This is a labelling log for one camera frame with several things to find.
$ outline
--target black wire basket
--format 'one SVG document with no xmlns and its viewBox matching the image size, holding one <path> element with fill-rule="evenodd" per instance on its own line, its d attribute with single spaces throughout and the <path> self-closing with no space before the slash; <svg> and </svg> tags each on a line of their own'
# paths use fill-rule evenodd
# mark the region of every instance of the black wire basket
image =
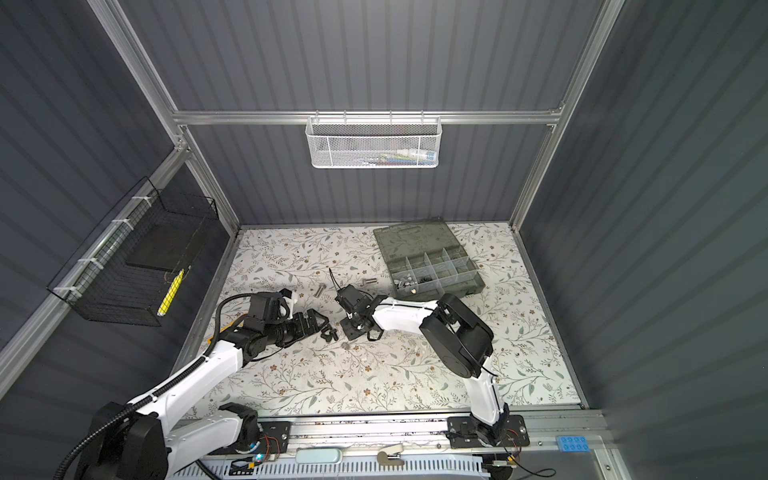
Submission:
<svg viewBox="0 0 768 480">
<path fill-rule="evenodd" d="M 127 218 L 113 221 L 117 227 L 92 257 L 77 260 L 81 273 L 72 285 L 59 283 L 60 271 L 48 291 L 90 321 L 160 326 L 213 233 L 216 203 L 152 190 Z"/>
</svg>

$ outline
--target yellow highlighter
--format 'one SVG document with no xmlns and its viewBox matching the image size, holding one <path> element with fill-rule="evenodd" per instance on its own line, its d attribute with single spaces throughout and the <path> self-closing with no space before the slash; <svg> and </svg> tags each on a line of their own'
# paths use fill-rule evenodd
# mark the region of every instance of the yellow highlighter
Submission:
<svg viewBox="0 0 768 480">
<path fill-rule="evenodd" d="M 163 303 L 160 304 L 160 308 L 157 309 L 157 316 L 165 316 L 166 313 L 168 313 L 168 308 L 170 307 L 170 303 L 174 301 L 174 296 L 176 295 L 177 290 L 179 290 L 179 285 L 181 285 L 181 280 L 184 279 L 184 270 L 180 271 L 178 275 L 176 275 L 176 278 L 174 278 L 174 281 L 170 283 L 170 287 L 168 288 L 168 293 L 165 294 L 165 298 L 163 298 Z"/>
</svg>

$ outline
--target striped gray wall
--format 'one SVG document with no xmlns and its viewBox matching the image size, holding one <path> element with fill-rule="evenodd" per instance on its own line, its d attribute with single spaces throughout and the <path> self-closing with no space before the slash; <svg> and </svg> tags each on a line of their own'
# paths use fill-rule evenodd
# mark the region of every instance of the striped gray wall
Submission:
<svg viewBox="0 0 768 480">
<path fill-rule="evenodd" d="M 167 189 L 201 194 L 186 168 Z M 228 241 L 217 223 L 160 327 L 64 318 L 0 401 L 0 478 L 50 478 L 99 408 L 170 375 Z"/>
<path fill-rule="evenodd" d="M 634 478 L 762 478 L 768 2 L 625 5 L 522 236 Z"/>
<path fill-rule="evenodd" d="M 599 0 L 121 3 L 181 110 L 556 108 Z"/>
<path fill-rule="evenodd" d="M 301 126 L 192 126 L 243 224 L 507 220 L 545 125 L 445 126 L 440 165 L 318 169 Z"/>
<path fill-rule="evenodd" d="M 85 1 L 0 2 L 0 346 L 172 144 Z"/>
</svg>

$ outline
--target white mesh basket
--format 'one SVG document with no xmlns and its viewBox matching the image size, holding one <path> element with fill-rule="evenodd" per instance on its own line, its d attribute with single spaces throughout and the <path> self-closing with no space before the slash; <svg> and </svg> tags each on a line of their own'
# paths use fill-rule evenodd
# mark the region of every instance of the white mesh basket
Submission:
<svg viewBox="0 0 768 480">
<path fill-rule="evenodd" d="M 317 168 L 434 168 L 442 125 L 439 118 L 419 123 L 306 122 L 306 140 Z"/>
</svg>

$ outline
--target yellow marker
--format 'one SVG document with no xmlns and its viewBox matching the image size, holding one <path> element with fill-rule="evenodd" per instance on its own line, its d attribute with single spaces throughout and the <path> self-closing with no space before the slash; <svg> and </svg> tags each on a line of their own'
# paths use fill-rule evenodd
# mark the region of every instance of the yellow marker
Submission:
<svg viewBox="0 0 768 480">
<path fill-rule="evenodd" d="M 174 281 L 170 283 L 170 288 L 168 288 L 168 293 L 165 294 L 165 298 L 163 298 L 163 303 L 160 304 L 160 308 L 157 309 L 157 316 L 164 316 L 166 313 L 168 313 L 168 308 L 170 307 L 170 303 L 174 301 L 174 296 L 176 295 L 177 290 L 179 290 L 179 285 L 181 285 L 181 280 L 184 279 L 184 270 L 180 271 L 178 275 L 176 275 L 176 278 L 174 278 Z"/>
</svg>

